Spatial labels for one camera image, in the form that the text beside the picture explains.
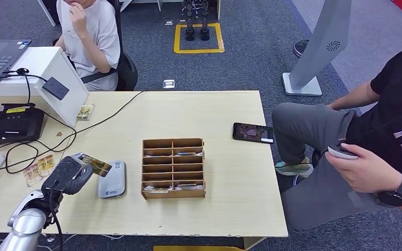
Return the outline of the person's left hand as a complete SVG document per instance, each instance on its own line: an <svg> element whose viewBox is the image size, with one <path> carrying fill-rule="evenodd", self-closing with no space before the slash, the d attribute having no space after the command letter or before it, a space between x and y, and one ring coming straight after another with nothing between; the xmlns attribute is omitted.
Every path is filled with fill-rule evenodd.
<svg viewBox="0 0 402 251"><path fill-rule="evenodd" d="M325 153L325 157L354 191L376 193L399 188L402 174L383 159L357 145L343 143L342 147L358 155L358 158L337 158L329 152Z"/></svg>

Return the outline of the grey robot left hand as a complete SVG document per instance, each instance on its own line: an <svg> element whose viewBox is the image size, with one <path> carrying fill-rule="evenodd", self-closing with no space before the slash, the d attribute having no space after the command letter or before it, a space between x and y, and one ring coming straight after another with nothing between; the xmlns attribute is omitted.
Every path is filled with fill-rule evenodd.
<svg viewBox="0 0 402 251"><path fill-rule="evenodd" d="M85 168L80 170L80 172L65 186L63 193L66 195L74 195L78 193L89 181L92 174L93 165L88 164Z"/></svg>

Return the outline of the person's right hand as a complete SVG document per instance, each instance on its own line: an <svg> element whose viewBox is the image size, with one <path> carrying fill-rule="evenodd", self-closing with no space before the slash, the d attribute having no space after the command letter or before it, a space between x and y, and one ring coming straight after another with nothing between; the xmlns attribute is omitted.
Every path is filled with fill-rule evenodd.
<svg viewBox="0 0 402 251"><path fill-rule="evenodd" d="M81 37L88 33L86 27L86 14L81 4L79 4L78 2L72 2L70 4L69 17L78 37Z"/></svg>

